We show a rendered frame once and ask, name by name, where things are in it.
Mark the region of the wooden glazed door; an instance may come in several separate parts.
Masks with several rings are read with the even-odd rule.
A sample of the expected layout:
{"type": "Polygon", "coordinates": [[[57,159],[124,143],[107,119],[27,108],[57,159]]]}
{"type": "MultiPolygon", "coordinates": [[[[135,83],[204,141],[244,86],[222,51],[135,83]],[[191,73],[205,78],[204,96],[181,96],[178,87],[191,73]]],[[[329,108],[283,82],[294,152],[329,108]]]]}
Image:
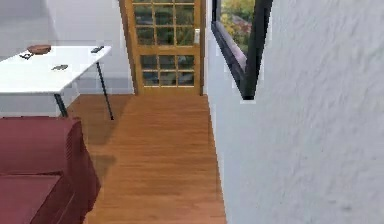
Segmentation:
{"type": "Polygon", "coordinates": [[[201,95],[204,79],[203,0],[120,0],[134,92],[201,95]],[[200,44],[194,44],[194,29],[200,44]]]}

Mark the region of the black framed window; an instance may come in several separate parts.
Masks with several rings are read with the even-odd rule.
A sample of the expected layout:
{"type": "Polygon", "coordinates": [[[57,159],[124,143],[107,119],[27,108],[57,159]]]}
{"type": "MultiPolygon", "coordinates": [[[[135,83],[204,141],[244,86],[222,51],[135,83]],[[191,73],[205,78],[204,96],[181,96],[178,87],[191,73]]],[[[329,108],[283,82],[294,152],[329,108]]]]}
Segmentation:
{"type": "Polygon", "coordinates": [[[253,100],[273,0],[212,0],[211,29],[243,100],[253,100]]]}

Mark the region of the white table with black legs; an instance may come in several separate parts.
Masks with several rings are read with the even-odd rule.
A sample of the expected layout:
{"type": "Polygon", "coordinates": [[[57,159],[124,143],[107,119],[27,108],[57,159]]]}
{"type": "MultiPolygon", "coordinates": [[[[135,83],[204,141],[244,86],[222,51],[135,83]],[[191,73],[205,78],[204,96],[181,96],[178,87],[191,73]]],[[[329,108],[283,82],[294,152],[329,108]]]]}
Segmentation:
{"type": "Polygon", "coordinates": [[[91,53],[96,46],[52,46],[44,55],[33,55],[29,60],[19,55],[24,51],[0,62],[0,95],[53,95],[63,117],[67,109],[61,93],[77,81],[93,65],[97,67],[110,119],[113,120],[108,94],[101,71],[100,61],[111,51],[104,46],[98,53],[91,53]],[[68,65],[65,70],[51,70],[58,65],[68,65]]]}

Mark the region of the dark red sofa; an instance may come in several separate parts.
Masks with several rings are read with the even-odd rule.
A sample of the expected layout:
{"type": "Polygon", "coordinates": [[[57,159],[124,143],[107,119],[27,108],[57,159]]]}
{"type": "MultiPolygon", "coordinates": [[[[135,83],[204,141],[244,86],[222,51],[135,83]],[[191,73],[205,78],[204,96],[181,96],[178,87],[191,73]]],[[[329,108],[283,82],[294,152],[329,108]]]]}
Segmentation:
{"type": "Polygon", "coordinates": [[[0,119],[0,224],[82,224],[100,187],[80,119],[0,119]]]}

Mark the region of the brown shallow bowl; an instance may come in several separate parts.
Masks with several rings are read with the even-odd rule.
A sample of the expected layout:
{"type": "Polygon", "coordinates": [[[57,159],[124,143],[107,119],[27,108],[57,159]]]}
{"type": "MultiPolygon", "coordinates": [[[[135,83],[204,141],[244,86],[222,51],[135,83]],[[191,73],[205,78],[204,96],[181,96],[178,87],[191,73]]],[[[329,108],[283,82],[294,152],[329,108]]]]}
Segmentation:
{"type": "Polygon", "coordinates": [[[50,45],[32,45],[27,48],[27,50],[35,55],[44,55],[51,51],[50,45]]]}

